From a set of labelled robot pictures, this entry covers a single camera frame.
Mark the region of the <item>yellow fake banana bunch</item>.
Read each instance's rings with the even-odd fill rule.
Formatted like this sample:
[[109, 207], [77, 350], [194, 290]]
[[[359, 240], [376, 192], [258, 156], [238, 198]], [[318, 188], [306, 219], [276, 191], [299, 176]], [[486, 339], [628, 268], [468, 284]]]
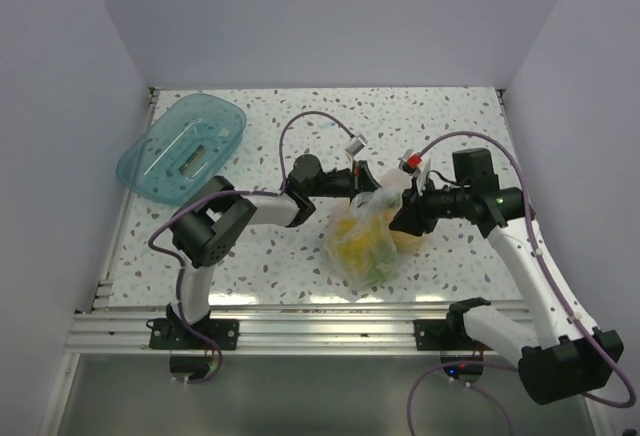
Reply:
[[344, 219], [332, 229], [326, 250], [346, 274], [378, 277], [397, 260], [397, 249], [384, 221]]

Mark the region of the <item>clear plastic bag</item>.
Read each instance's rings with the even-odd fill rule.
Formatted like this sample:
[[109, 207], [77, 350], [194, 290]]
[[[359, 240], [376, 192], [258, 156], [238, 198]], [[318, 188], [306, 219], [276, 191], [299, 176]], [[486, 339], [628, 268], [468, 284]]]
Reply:
[[381, 184], [379, 189], [338, 204], [329, 215], [325, 251], [332, 268], [354, 290], [368, 290], [395, 279], [406, 257], [426, 242], [425, 236], [390, 229], [401, 209], [401, 193], [411, 187], [411, 177], [392, 169], [382, 176]]

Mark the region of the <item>blue plastic fruit tray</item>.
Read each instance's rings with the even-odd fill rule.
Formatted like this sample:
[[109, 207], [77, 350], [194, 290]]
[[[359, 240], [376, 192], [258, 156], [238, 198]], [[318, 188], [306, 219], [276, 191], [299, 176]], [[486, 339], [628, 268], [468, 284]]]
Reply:
[[143, 198], [181, 206], [221, 170], [245, 128], [245, 113], [228, 101], [182, 97], [124, 153], [116, 176]]

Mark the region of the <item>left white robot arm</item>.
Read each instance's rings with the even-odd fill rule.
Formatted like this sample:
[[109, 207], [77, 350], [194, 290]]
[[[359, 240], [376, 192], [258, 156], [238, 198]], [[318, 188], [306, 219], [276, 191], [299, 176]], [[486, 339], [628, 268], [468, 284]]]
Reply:
[[313, 200], [317, 197], [351, 201], [380, 187], [365, 161], [326, 171], [311, 154], [296, 158], [285, 176], [283, 193], [240, 191], [226, 178], [213, 177], [168, 225], [173, 247], [182, 258], [175, 293], [167, 306], [167, 317], [174, 321], [175, 340], [193, 349], [207, 339], [204, 319], [210, 314], [208, 294], [214, 267], [246, 227], [295, 228], [315, 213]]

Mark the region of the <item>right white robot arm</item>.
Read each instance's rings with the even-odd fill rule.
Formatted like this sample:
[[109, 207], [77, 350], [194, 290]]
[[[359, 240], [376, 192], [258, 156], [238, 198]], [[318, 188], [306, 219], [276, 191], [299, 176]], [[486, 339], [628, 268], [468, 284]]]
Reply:
[[624, 345], [614, 330], [603, 331], [579, 303], [546, 244], [533, 211], [517, 187], [504, 188], [484, 148], [452, 156], [455, 179], [438, 188], [420, 158], [401, 169], [411, 176], [391, 229], [414, 236], [432, 233], [442, 219], [474, 225], [506, 266], [527, 305], [526, 328], [492, 303], [475, 297], [450, 305], [441, 323], [415, 321], [420, 350], [469, 349], [481, 344], [511, 363], [531, 399], [545, 405], [603, 388]]

